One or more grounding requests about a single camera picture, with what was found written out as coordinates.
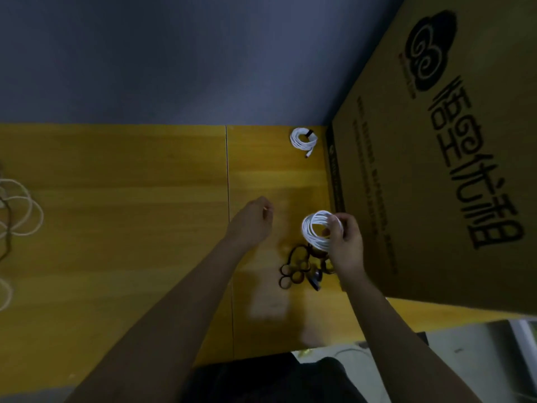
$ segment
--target left hand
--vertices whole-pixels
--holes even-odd
[[[246,251],[263,242],[272,231],[274,206],[264,196],[250,201],[233,217],[225,238]]]

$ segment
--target printed logo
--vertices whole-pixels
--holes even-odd
[[[456,15],[448,10],[422,18],[414,26],[406,40],[405,55],[416,89],[429,90],[440,80],[456,32]]]

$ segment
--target hand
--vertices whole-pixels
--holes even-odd
[[[250,201],[234,216],[225,237],[244,250],[263,242],[272,231],[274,207],[264,196]]]
[[[341,230],[339,219],[344,227]],[[329,216],[330,260],[338,276],[342,279],[366,277],[364,270],[364,245],[358,223],[354,216],[336,213]]]

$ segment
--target right hand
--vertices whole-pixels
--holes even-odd
[[[344,227],[341,230],[339,219]],[[328,254],[338,273],[343,279],[365,277],[364,245],[358,223],[348,213],[336,213],[328,218],[330,229],[330,249]]]

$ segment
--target forearm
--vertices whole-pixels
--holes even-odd
[[[125,334],[68,401],[175,399],[246,250],[234,241],[220,241]]]
[[[352,308],[393,402],[479,402],[365,277],[345,281]]]

